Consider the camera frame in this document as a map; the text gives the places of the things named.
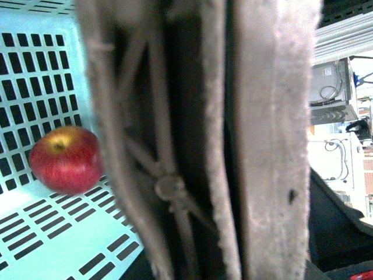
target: apple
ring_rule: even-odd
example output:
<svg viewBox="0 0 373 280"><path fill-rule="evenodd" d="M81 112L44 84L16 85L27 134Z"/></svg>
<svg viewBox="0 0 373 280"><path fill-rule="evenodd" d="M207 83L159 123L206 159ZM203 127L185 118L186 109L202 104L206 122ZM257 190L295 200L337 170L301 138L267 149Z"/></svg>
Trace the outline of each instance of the apple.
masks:
<svg viewBox="0 0 373 280"><path fill-rule="evenodd" d="M97 137L81 127L59 127L31 149L29 164L35 177L60 194L91 189L104 173Z"/></svg>

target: apple stem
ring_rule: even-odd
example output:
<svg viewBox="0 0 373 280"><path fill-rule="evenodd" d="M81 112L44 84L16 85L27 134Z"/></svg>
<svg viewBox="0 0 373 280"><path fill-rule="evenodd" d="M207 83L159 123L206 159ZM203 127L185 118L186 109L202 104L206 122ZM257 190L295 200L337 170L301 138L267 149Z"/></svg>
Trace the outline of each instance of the apple stem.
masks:
<svg viewBox="0 0 373 280"><path fill-rule="evenodd" d="M56 144L54 144L54 148L56 149L56 150L63 150L63 149L65 149L65 145L64 145L64 143L62 143L62 142L60 142L60 143L56 143Z"/></svg>

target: plastic crate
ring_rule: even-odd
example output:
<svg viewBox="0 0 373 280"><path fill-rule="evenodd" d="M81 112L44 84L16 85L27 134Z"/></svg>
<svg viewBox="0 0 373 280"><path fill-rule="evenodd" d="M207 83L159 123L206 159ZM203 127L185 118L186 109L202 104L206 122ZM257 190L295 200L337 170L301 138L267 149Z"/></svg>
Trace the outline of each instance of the plastic crate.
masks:
<svg viewBox="0 0 373 280"><path fill-rule="evenodd" d="M55 194L27 163L63 125L95 131L71 1L0 1L0 279L119 279L143 250L104 176Z"/></svg>

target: white appliance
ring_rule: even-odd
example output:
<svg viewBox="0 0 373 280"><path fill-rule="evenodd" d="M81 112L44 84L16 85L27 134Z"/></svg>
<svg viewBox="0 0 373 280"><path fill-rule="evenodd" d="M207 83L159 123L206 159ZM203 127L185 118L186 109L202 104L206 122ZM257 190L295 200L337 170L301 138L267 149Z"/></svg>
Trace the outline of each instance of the white appliance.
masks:
<svg viewBox="0 0 373 280"><path fill-rule="evenodd" d="M333 191L347 194L352 206L367 215L364 151L355 133L310 135L308 160Z"/></svg>
<svg viewBox="0 0 373 280"><path fill-rule="evenodd" d="M358 119L356 87L348 58L312 67L308 101L312 125Z"/></svg>

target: red object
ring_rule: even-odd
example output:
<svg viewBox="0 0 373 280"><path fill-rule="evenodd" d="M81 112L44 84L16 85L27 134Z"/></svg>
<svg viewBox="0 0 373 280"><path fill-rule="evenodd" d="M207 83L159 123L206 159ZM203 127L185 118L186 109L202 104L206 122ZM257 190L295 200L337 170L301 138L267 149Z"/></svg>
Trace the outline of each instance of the red object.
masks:
<svg viewBox="0 0 373 280"><path fill-rule="evenodd" d="M373 280L373 271L356 274L351 276L350 280Z"/></svg>
<svg viewBox="0 0 373 280"><path fill-rule="evenodd" d="M104 173L97 137L81 127L60 127L32 148L29 163L49 189L67 195L85 193Z"/></svg>

